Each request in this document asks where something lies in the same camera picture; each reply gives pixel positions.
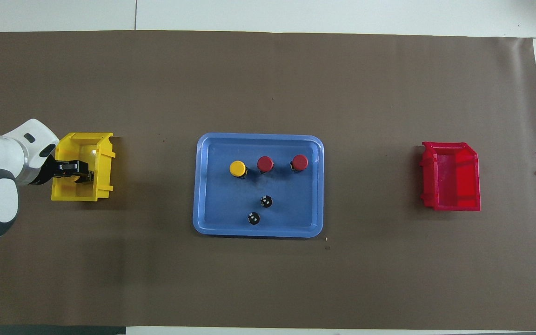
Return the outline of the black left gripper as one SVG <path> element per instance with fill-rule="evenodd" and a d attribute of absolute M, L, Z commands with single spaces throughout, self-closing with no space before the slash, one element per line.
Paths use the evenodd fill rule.
<path fill-rule="evenodd" d="M 45 184 L 52 178 L 70 177 L 74 183 L 88 183 L 94 181 L 94 172 L 89 170 L 75 173 L 71 176 L 69 170 L 80 170 L 80 161 L 58 161 L 49 155 L 40 168 L 40 184 Z"/>

